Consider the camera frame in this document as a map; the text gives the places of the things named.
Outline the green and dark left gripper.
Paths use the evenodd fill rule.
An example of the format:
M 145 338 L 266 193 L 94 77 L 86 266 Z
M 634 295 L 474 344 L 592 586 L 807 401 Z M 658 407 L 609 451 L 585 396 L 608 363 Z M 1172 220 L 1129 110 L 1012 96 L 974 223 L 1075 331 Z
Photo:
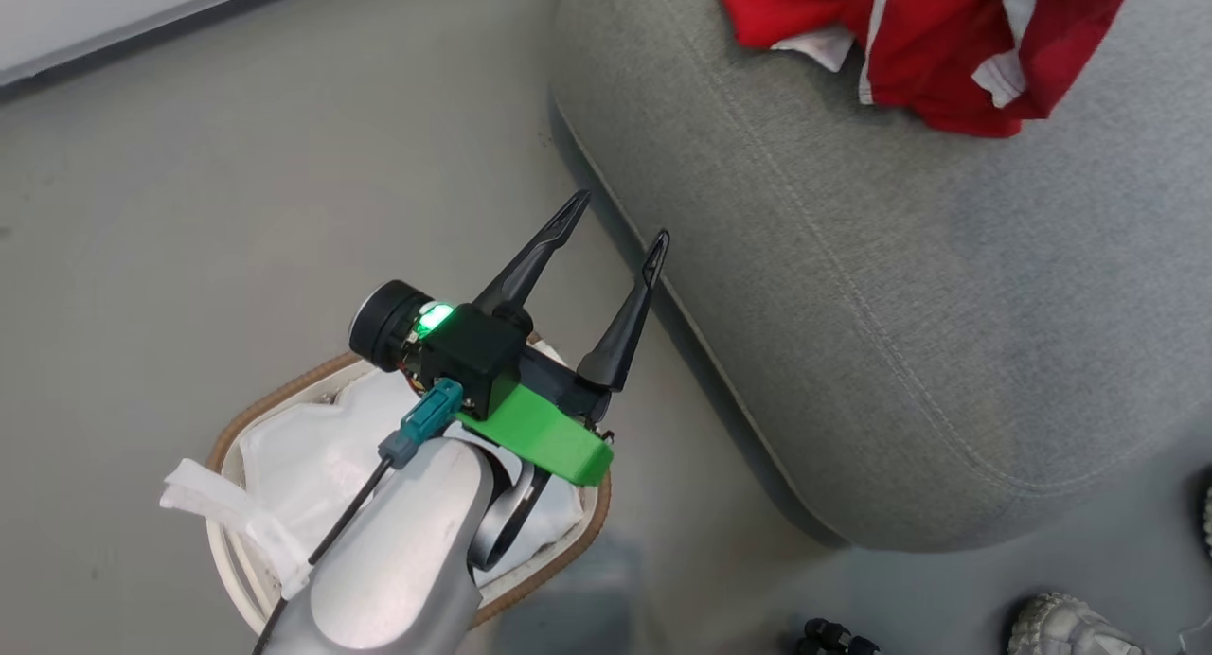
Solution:
M 591 201 L 574 192 L 511 258 L 488 287 L 471 301 L 471 330 L 479 336 L 528 336 L 534 330 L 526 301 L 551 256 L 567 244 Z M 459 421 L 520 460 L 572 486 L 600 486 L 614 452 L 598 431 L 611 401 L 631 374 L 648 311 L 670 249 L 670 233 L 658 230 L 621 309 L 576 371 L 541 351 L 524 351 L 520 380 L 488 418 L 465 411 Z

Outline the red and white garment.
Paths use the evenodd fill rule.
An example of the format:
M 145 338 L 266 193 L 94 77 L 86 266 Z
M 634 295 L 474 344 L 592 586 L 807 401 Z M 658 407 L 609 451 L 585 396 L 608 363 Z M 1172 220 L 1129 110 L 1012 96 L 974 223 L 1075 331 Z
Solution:
M 722 0 L 737 42 L 831 72 L 852 49 L 862 104 L 949 133 L 1010 138 L 1050 116 L 1126 0 Z

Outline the grey fabric sofa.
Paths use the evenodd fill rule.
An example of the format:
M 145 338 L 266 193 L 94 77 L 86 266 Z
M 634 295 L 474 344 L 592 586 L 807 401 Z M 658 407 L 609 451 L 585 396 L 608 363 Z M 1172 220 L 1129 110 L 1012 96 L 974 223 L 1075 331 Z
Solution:
M 857 546 L 1019 539 L 1212 428 L 1212 0 L 1127 0 L 1010 139 L 861 106 L 719 0 L 560 0 L 551 90 L 793 495 Z

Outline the white bin with liner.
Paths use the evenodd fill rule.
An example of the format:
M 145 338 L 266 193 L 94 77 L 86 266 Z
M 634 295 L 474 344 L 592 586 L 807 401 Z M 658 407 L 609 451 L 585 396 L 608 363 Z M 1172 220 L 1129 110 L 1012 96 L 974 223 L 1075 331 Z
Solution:
M 336 405 L 295 405 L 247 431 L 238 442 L 242 486 L 185 458 L 166 478 L 160 505 L 238 532 L 276 579 L 299 575 L 308 552 L 375 469 L 378 444 L 417 400 L 406 378 L 377 370 L 348 386 Z M 473 573 L 480 593 L 581 520 L 577 488 L 561 479 L 545 486 L 507 554 L 488 573 Z

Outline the wicker rimmed laundry basket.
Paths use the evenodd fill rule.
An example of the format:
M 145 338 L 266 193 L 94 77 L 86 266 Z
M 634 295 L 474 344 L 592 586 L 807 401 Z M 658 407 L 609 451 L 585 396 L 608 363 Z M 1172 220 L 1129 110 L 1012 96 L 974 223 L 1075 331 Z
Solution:
M 295 405 L 336 405 L 348 386 L 375 374 L 377 369 L 368 361 L 351 353 L 343 353 L 311 368 L 298 378 L 291 378 L 225 425 L 208 452 L 207 468 L 228 482 L 242 486 L 245 467 L 238 442 L 247 431 Z M 576 494 L 579 495 L 583 509 L 581 520 L 551 543 L 545 543 L 545 547 L 531 553 L 524 563 L 519 563 L 509 573 L 502 573 L 484 583 L 482 600 L 473 617 L 471 628 L 480 628 L 501 613 L 509 611 L 511 606 L 558 577 L 559 573 L 591 547 L 607 522 L 612 500 L 611 475 L 604 475 L 600 486 L 577 488 Z M 267 562 L 261 560 L 255 546 L 240 539 L 238 532 L 225 530 L 225 526 L 216 522 L 208 522 L 206 534 L 208 552 L 215 560 L 225 594 L 238 608 L 248 628 L 259 634 L 280 597 L 276 574 Z

